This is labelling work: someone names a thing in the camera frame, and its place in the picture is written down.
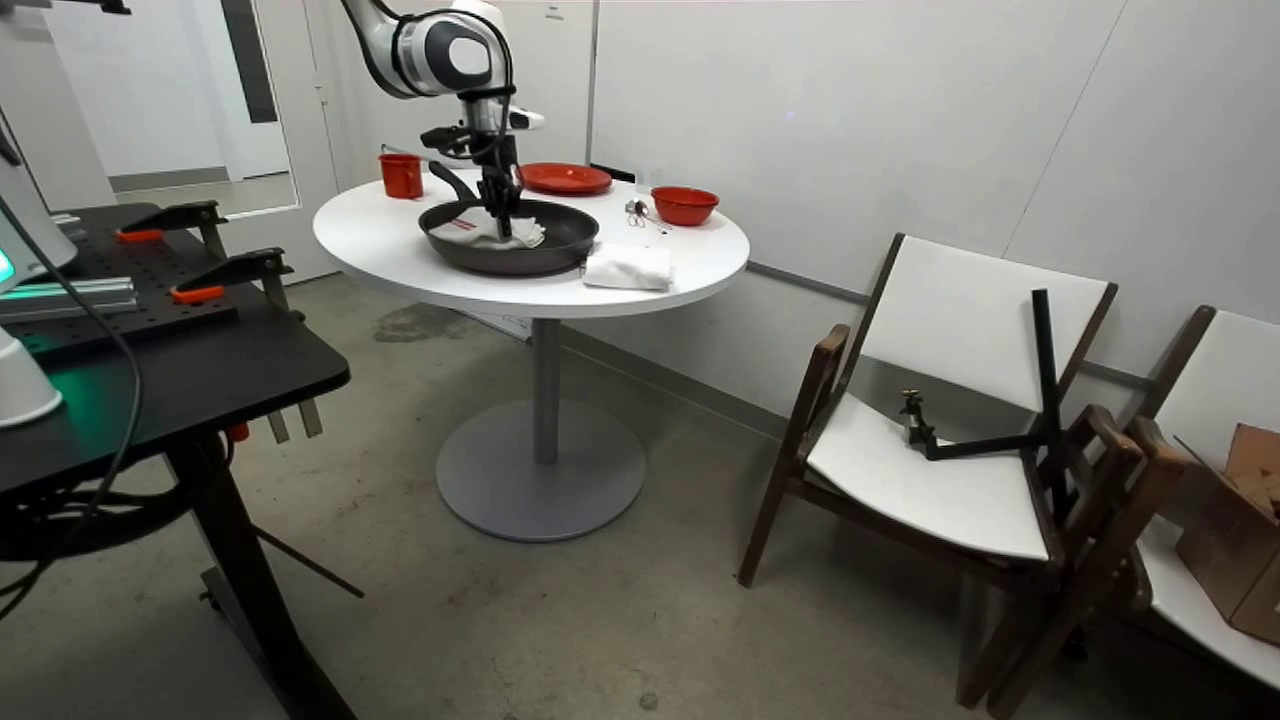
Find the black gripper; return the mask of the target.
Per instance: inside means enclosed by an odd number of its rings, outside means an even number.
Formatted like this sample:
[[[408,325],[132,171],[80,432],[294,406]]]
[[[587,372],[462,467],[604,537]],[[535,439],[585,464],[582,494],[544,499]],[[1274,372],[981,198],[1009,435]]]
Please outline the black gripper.
[[[434,148],[428,171],[441,174],[466,204],[483,204],[491,241],[518,241],[518,126],[528,126],[532,115],[519,110],[510,92],[466,92],[462,103],[462,124],[428,126],[420,135],[420,143]],[[451,171],[451,161],[472,161],[481,168],[481,184],[466,184]]]

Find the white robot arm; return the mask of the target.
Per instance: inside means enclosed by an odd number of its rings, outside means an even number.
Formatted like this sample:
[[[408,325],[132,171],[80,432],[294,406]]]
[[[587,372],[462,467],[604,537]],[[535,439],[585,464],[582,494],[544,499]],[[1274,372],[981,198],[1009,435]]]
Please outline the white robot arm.
[[[481,204],[513,233],[519,204],[513,96],[518,60],[491,0],[448,0],[404,14],[386,0],[342,0],[363,68],[398,96],[457,96],[466,108],[462,148],[481,168]]]

